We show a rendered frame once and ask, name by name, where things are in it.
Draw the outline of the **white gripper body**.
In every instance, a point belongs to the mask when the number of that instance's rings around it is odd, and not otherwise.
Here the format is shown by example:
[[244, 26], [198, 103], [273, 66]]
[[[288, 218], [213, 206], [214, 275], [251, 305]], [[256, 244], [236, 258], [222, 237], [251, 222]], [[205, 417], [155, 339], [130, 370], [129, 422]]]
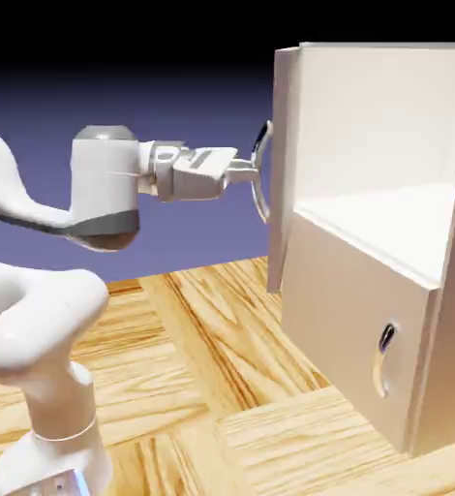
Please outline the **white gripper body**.
[[217, 199], [225, 189], [225, 173], [237, 154], [233, 147], [202, 147], [182, 153], [173, 165], [175, 200]]

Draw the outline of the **white cabinet door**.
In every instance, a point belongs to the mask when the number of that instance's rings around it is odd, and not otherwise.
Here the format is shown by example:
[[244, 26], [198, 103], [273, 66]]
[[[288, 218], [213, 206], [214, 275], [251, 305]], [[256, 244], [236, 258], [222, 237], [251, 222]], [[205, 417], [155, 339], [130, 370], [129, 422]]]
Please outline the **white cabinet door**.
[[293, 208], [300, 54], [300, 48], [291, 47], [278, 49], [274, 56], [267, 275], [267, 291], [270, 293], [281, 288]]
[[[437, 288], [417, 282], [299, 213], [283, 274], [283, 330], [318, 371], [399, 451], [410, 450]], [[372, 367], [389, 322], [388, 393]]]

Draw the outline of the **white cabinet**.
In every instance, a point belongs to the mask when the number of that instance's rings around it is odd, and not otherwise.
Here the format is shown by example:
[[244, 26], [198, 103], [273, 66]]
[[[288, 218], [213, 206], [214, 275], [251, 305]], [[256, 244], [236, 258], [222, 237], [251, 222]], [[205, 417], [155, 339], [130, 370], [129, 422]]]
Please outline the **white cabinet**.
[[455, 443], [455, 44], [310, 45], [294, 213], [437, 288], [410, 449]]

